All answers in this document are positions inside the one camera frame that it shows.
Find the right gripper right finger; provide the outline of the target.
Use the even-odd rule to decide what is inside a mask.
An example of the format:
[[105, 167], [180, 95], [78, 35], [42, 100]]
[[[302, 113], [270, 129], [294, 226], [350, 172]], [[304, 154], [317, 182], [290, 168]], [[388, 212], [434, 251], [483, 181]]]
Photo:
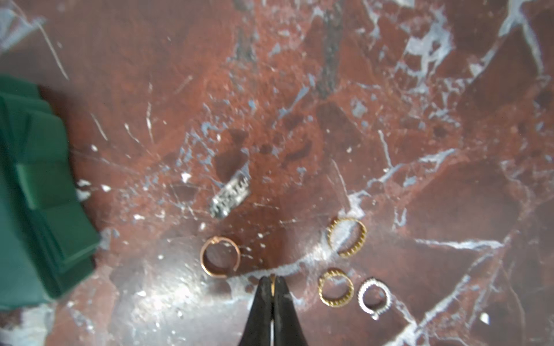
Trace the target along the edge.
[[276, 276], [274, 281], [274, 345], [308, 345], [291, 292], [281, 276]]

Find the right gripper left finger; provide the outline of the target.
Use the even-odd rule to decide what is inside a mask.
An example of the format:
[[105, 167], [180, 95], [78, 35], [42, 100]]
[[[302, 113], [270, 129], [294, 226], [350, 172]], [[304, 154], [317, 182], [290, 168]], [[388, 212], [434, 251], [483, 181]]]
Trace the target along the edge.
[[245, 325], [239, 346], [270, 346], [273, 319], [272, 282], [262, 277]]

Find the green jewelry box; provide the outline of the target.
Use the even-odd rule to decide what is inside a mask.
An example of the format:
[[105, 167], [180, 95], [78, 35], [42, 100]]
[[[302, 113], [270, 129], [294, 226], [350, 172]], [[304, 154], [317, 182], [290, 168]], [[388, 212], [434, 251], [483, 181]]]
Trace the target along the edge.
[[68, 294], [100, 235], [76, 192], [66, 128], [38, 85], [1, 77], [1, 310]]

